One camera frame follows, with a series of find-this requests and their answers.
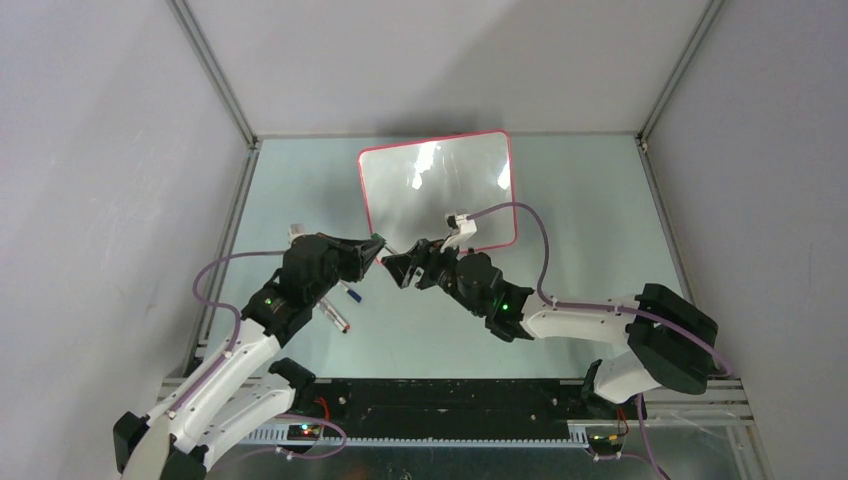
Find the red framed whiteboard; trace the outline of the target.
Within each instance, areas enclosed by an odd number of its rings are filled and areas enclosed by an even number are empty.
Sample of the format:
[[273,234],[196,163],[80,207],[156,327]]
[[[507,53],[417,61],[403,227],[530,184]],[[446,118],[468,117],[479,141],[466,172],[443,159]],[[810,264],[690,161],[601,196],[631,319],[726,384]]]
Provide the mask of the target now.
[[516,200],[511,138],[503,130],[367,148],[357,166],[369,231],[399,252],[448,236],[448,216]]

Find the green capped white marker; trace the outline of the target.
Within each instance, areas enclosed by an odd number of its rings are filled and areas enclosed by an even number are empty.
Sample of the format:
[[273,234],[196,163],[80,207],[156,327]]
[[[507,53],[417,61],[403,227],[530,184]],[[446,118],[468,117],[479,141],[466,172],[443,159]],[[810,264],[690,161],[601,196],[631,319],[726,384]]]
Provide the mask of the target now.
[[394,249],[393,247],[391,247],[389,245],[388,241],[383,236],[381,236],[380,234],[373,233],[371,235],[371,238],[374,239],[375,241],[377,241],[380,244],[380,246],[382,247],[382,249],[385,250],[389,255],[397,255],[398,254],[398,251],[396,249]]

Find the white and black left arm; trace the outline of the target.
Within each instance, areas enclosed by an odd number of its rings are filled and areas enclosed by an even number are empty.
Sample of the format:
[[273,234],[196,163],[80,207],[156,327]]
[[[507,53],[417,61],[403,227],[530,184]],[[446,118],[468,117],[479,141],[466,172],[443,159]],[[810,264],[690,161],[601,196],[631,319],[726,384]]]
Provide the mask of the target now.
[[125,413],[113,427],[123,479],[203,479],[266,421],[304,416],[316,403],[313,374],[277,354],[341,282],[362,280],[385,241],[299,234],[281,265],[242,309],[232,334],[147,414]]

